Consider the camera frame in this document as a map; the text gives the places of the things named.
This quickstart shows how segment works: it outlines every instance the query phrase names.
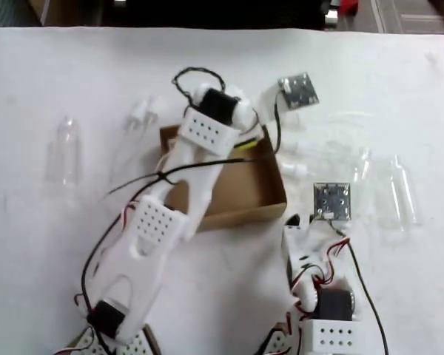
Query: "cable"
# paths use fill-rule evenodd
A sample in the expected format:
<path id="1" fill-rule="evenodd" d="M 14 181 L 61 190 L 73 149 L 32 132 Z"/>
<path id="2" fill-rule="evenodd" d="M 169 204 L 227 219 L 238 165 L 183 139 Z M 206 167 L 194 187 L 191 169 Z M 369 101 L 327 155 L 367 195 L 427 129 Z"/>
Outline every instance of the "cable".
<path id="1" fill-rule="evenodd" d="M 222 77 L 217 74 L 216 72 L 213 72 L 207 68 L 203 68 L 203 67 L 187 67 L 185 69 L 182 69 L 178 74 L 176 74 L 176 76 L 171 80 L 171 82 L 176 86 L 176 89 L 178 89 L 178 91 L 184 95 L 184 97 L 187 98 L 189 105 L 192 106 L 192 97 L 191 97 L 191 93 L 189 91 L 183 90 L 183 88 L 181 87 L 181 85 L 179 85 L 179 78 L 185 74 L 187 74 L 188 72 L 205 72 L 206 74 L 212 75 L 214 78 L 219 80 L 219 84 L 221 85 L 221 91 L 225 92 L 225 81 L 223 81 Z"/>
<path id="2" fill-rule="evenodd" d="M 147 185 L 143 186 L 142 188 L 140 188 L 130 200 L 134 200 L 137 198 L 137 196 L 139 196 L 139 194 L 143 193 L 146 189 L 148 189 L 149 187 L 153 186 L 154 184 L 156 184 L 157 182 L 161 181 L 160 178 L 155 179 L 153 181 L 150 181 Z M 95 244 L 94 248 L 92 249 L 92 251 L 89 254 L 89 257 L 86 260 L 86 263 L 84 264 L 84 268 L 82 269 L 82 275 L 81 275 L 81 288 L 82 288 L 82 296 L 84 298 L 84 302 L 86 304 L 86 308 L 87 308 L 87 312 L 90 313 L 92 311 L 92 305 L 90 304 L 90 300 L 89 300 L 89 295 L 87 294 L 87 289 L 86 289 L 86 274 L 87 274 L 87 270 L 89 268 L 90 262 L 92 261 L 92 259 L 94 258 L 95 253 L 97 252 L 98 248 L 101 246 L 101 244 L 104 242 L 104 240 L 107 238 L 107 235 L 112 231 L 112 229 L 115 227 L 115 225 L 117 224 L 118 220 L 120 220 L 120 215 L 118 215 L 114 221 L 110 224 L 110 226 L 107 228 L 107 230 L 104 232 L 104 234 L 101 236 L 101 238 L 99 239 L 99 241 L 97 242 L 97 244 Z M 100 334 L 100 332 L 98 332 L 97 330 L 95 330 L 95 336 L 97 337 L 98 342 L 100 343 L 101 347 L 104 349 L 105 353 L 107 355 L 113 355 L 112 352 L 110 351 L 110 349 L 108 348 L 107 344 L 105 343 L 105 341 L 102 339 L 102 335 Z"/>
<path id="3" fill-rule="evenodd" d="M 340 236 L 343 236 L 343 237 L 346 236 L 345 233 L 343 233 L 339 229 L 336 229 L 332 225 L 332 221 L 329 221 L 329 225 Z M 383 329 L 383 325 L 382 325 L 382 321 L 380 320 L 380 316 L 378 315 L 378 312 L 377 312 L 377 309 L 375 307 L 375 304 L 373 303 L 373 299 L 370 297 L 370 293 L 367 290 L 367 286 L 365 284 L 365 281 L 363 280 L 362 273 L 360 272 L 360 267 L 359 267 L 359 264 L 358 264 L 358 261 L 357 261 L 357 257 L 355 255 L 354 249 L 352 248 L 352 245 L 351 245 L 350 242 L 347 243 L 347 247 L 349 248 L 350 255 L 352 256 L 352 259 L 354 261 L 355 270 L 357 272 L 358 279 L 360 280 L 360 284 L 362 285 L 363 292 L 365 293 L 365 295 L 367 297 L 367 300 L 370 303 L 371 310 L 373 311 L 373 314 L 375 315 L 375 319 L 377 320 L 378 328 L 380 329 L 380 334 L 382 336 L 384 353 L 385 353 L 385 355 L 389 355 L 388 342 L 386 341 L 385 329 Z"/>
<path id="4" fill-rule="evenodd" d="M 275 146 L 275 149 L 273 150 L 273 152 L 269 152 L 266 155 L 262 155 L 261 157 L 256 157 L 256 158 L 232 158 L 232 159 L 205 161 L 205 162 L 201 162 L 201 163 L 194 163 L 194 164 L 177 166 L 173 169 L 168 170 L 167 172 L 162 172 L 162 171 L 153 172 L 151 174 L 142 175 L 142 176 L 137 177 L 133 180 L 130 180 L 120 186 L 115 187 L 114 189 L 112 189 L 111 191 L 109 191 L 107 193 L 107 196 L 113 194 L 114 192 L 117 192 L 118 190 L 120 190 L 124 187 L 127 187 L 128 185 L 130 185 L 132 183 L 136 183 L 137 181 L 140 181 L 140 180 L 143 180 L 146 178 L 150 178 L 150 177 L 156 176 L 156 175 L 160 176 L 162 180 L 167 180 L 168 175 L 171 175 L 175 172 L 179 172 L 180 170 L 200 168 L 203 166 L 212 166 L 212 165 L 218 165 L 218 164 L 256 163 L 256 162 L 265 160 L 267 158 L 270 158 L 273 155 L 276 155 L 281 147 L 281 119 L 280 119 L 280 114 L 278 112 L 278 96 L 280 93 L 281 93 L 281 91 L 277 93 L 277 95 L 275 97 L 275 104 L 274 104 L 277 139 L 276 139 L 276 146 Z"/>

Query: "perforated white plate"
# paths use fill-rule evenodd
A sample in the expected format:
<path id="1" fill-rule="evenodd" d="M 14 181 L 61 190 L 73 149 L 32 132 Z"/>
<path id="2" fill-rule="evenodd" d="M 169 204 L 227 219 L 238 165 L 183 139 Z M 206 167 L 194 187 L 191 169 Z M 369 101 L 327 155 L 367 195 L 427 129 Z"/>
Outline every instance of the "perforated white plate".
<path id="1" fill-rule="evenodd" d="M 179 135 L 195 142 L 212 154 L 228 155 L 237 140 L 239 131 L 189 108 Z"/>
<path id="2" fill-rule="evenodd" d="M 85 348 L 92 342 L 86 350 L 72 351 L 71 355 L 106 355 L 104 349 L 98 344 L 96 337 L 93 337 L 92 330 L 87 329 L 78 341 L 76 348 Z M 143 331 L 140 331 L 133 342 L 128 346 L 117 348 L 117 355 L 154 355 L 148 344 Z"/>
<path id="3" fill-rule="evenodd" d="M 288 339 L 282 331 L 276 331 L 266 345 L 264 354 L 272 354 L 280 351 L 285 351 L 289 347 Z"/>

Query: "cardboard box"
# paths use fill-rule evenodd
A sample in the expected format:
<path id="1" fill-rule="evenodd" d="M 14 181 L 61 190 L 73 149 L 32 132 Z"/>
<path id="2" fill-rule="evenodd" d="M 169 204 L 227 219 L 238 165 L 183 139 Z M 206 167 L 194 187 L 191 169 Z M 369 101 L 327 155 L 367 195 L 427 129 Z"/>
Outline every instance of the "cardboard box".
<path id="1" fill-rule="evenodd" d="M 178 135 L 179 126 L 161 128 L 161 151 L 169 150 L 169 140 Z M 231 158 L 254 158 L 273 152 L 265 130 L 265 138 L 257 146 L 233 151 Z M 179 211 L 187 211 L 186 183 L 179 183 L 168 194 L 166 204 Z M 274 220 L 286 209 L 286 193 L 275 156 L 257 163 L 227 164 L 212 191 L 212 202 L 198 231 L 241 226 L 252 222 Z"/>

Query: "white table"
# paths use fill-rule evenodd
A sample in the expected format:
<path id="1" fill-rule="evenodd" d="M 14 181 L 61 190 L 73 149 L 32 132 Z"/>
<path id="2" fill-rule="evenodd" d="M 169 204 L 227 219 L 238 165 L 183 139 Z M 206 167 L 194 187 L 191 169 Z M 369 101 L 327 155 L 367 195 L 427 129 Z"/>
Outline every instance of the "white table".
<path id="1" fill-rule="evenodd" d="M 0 354 L 49 354 L 84 326 L 71 300 L 81 267 L 130 193 L 98 203 L 115 130 L 137 94 L 182 107 L 170 80 L 185 66 L 212 68 L 252 98 L 307 71 L 321 102 L 309 119 L 375 115 L 363 121 L 369 144 L 403 156 L 425 225 L 395 247 L 374 230 L 352 238 L 391 354 L 444 354 L 444 36 L 105 28 L 0 29 Z M 46 146 L 65 113 L 84 140 L 72 208 L 42 191 Z M 157 135 L 145 144 L 151 169 Z M 293 300 L 280 227 L 207 232 L 174 253 L 148 319 L 165 354 L 256 350 Z M 367 322 L 368 354 L 381 354 Z"/>

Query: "clear plastic bottle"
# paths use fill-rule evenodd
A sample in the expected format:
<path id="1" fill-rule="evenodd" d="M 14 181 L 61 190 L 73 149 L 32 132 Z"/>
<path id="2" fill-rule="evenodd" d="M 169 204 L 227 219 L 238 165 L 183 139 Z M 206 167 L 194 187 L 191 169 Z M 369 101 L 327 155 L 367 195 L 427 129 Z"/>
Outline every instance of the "clear plastic bottle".
<path id="1" fill-rule="evenodd" d="M 409 170 L 401 163 L 398 155 L 391 159 L 392 177 L 398 185 L 398 194 L 403 201 L 403 214 L 407 225 L 420 225 L 422 223 L 417 203 L 416 191 L 411 181 Z"/>
<path id="2" fill-rule="evenodd" d="M 370 175 L 371 150 L 362 148 L 353 163 L 353 177 L 351 179 L 351 206 L 354 214 L 362 214 L 365 209 L 365 195 Z"/>
<path id="3" fill-rule="evenodd" d="M 58 126 L 56 137 L 56 177 L 65 186 L 81 180 L 81 132 L 77 121 L 69 116 Z"/>
<path id="4" fill-rule="evenodd" d="M 377 173 L 377 215 L 380 226 L 405 231 L 422 223 L 409 170 L 395 155 Z"/>

